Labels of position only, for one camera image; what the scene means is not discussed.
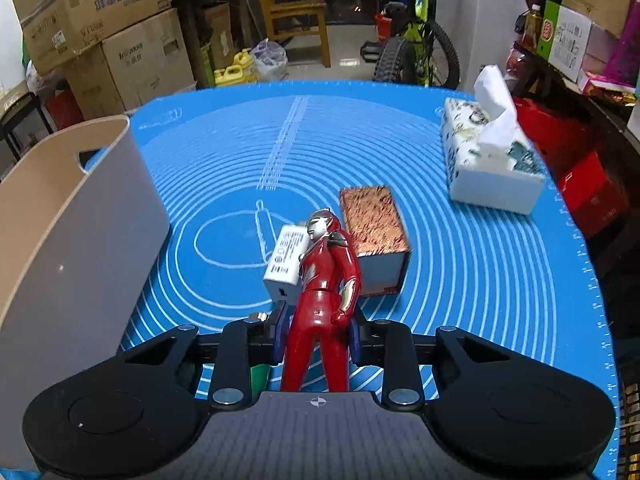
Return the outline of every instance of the red crate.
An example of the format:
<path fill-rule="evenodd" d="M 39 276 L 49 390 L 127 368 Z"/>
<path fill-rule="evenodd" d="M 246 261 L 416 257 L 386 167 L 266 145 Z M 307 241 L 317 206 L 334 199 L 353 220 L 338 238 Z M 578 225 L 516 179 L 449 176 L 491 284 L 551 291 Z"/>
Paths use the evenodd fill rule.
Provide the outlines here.
<path fill-rule="evenodd" d="M 525 135 L 557 178 L 569 171 L 595 147 L 597 134 L 590 126 L 563 117 L 530 99 L 513 100 Z"/>
<path fill-rule="evenodd" d="M 622 183 L 608 174 L 593 150 L 558 180 L 575 224 L 591 238 L 629 208 Z"/>

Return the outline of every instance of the white refrigerator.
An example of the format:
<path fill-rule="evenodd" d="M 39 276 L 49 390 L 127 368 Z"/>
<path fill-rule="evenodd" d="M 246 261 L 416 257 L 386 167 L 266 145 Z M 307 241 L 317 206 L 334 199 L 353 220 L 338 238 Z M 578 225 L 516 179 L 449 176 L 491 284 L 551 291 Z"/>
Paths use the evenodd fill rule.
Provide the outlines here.
<path fill-rule="evenodd" d="M 504 72 L 516 19 L 526 10 L 525 0 L 436 0 L 436 21 L 460 60 L 459 90 L 473 93 L 485 65 L 496 64 Z"/>

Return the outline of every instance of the screw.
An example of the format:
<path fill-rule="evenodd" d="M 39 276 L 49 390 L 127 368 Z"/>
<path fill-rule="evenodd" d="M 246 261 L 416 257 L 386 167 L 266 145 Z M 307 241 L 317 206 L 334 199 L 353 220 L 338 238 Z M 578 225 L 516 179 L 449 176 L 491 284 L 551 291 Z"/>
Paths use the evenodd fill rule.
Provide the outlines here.
<path fill-rule="evenodd" d="M 409 406 L 420 400 L 420 394 L 409 388 L 398 388 L 389 394 L 389 400 L 398 406 Z"/>
<path fill-rule="evenodd" d="M 229 406 L 240 402 L 244 398 L 244 394 L 237 388 L 220 388 L 213 392 L 211 398 L 218 404 Z"/>

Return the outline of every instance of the red action figure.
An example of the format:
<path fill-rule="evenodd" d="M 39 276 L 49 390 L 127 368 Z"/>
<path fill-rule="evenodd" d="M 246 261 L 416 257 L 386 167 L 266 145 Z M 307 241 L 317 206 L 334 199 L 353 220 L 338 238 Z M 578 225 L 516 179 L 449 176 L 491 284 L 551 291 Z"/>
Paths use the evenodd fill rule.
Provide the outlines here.
<path fill-rule="evenodd" d="M 281 390 L 300 390 L 318 341 L 329 391 L 348 392 L 347 327 L 360 293 L 358 259 L 351 237 L 329 209 L 315 211 L 306 232 L 313 244 L 300 257 L 302 293 L 289 330 Z"/>

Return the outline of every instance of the figure arm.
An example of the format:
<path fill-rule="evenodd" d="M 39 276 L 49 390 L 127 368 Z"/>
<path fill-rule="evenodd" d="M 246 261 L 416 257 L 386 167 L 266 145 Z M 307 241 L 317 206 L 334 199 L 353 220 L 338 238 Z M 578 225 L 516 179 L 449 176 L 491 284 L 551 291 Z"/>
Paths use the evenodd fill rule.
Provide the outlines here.
<path fill-rule="evenodd" d="M 342 282 L 344 283 L 340 291 L 340 307 L 332 314 L 331 323 L 346 328 L 360 295 L 362 285 L 360 266 L 353 251 L 351 238 L 346 232 L 338 230 L 329 234 L 327 246 L 334 257 L 336 266 L 342 273 Z"/>

